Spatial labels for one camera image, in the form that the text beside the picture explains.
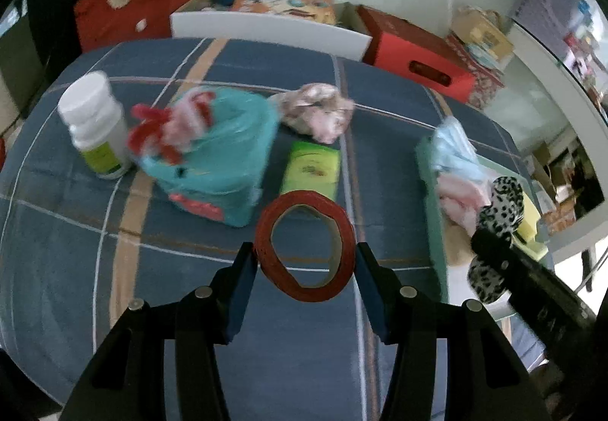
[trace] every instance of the white bottle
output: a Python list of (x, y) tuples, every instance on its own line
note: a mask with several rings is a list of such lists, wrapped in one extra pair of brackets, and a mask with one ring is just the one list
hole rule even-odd
[(72, 83), (57, 110), (69, 128), (72, 144), (100, 178), (116, 179), (129, 170), (127, 123), (105, 73), (93, 71)]

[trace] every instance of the red tote bag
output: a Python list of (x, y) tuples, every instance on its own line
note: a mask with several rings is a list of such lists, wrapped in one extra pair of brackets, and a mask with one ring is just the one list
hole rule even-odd
[(169, 16), (189, 0), (81, 0), (74, 12), (83, 52), (119, 42), (171, 36)]

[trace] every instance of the blue plaid tablecloth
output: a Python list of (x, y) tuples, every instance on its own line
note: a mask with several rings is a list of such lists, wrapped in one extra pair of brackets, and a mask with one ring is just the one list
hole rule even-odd
[[(278, 196), (298, 138), (279, 131), (250, 225), (211, 222), (176, 208), (142, 172), (105, 181), (86, 167), (56, 107), (69, 84), (92, 70), (108, 74), (126, 111), (139, 102), (164, 106), (200, 83), (264, 95), (334, 83), (357, 104), (349, 130), (334, 145), (342, 157), (337, 202), (382, 265), (435, 298), (439, 284), (429, 260), (417, 142), (451, 111), (479, 154), (528, 176), (510, 135), (481, 112), (359, 62), (212, 39), (135, 41), (85, 54), (42, 97), (0, 173), (1, 345), (62, 403), (133, 296), (151, 305), (178, 301), (229, 265), (243, 241), (253, 241), (255, 221)], [(298, 215), (281, 224), (275, 246), (283, 261), (301, 282), (318, 280), (327, 269), (327, 255), (319, 253), (329, 238), (323, 226)], [(542, 351), (521, 323), (513, 344), (525, 364)], [(233, 420), (352, 421), (378, 419), (395, 352), (373, 335), (354, 281), (330, 301), (307, 304), (259, 273), (242, 330), (229, 347), (217, 347), (217, 359)], [(442, 368), (445, 373), (442, 354), (438, 378)], [(167, 417), (173, 420), (171, 342), (165, 362)]]

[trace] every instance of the tape roll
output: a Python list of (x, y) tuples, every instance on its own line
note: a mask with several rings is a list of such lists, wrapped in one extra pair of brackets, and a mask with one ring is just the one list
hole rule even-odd
[[(279, 260), (272, 233), (281, 219), (297, 207), (307, 207), (326, 222), (331, 233), (329, 275), (315, 285), (301, 285)], [(296, 190), (268, 205), (255, 228), (255, 252), (264, 275), (298, 301), (327, 301), (344, 289), (355, 270), (355, 231), (344, 209), (316, 191)]]

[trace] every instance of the yellow-green bottle label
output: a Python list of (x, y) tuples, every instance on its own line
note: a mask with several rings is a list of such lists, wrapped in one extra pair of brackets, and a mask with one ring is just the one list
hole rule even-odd
[(98, 174), (111, 174), (121, 168), (110, 144), (106, 141), (95, 149), (81, 152), (87, 165)]

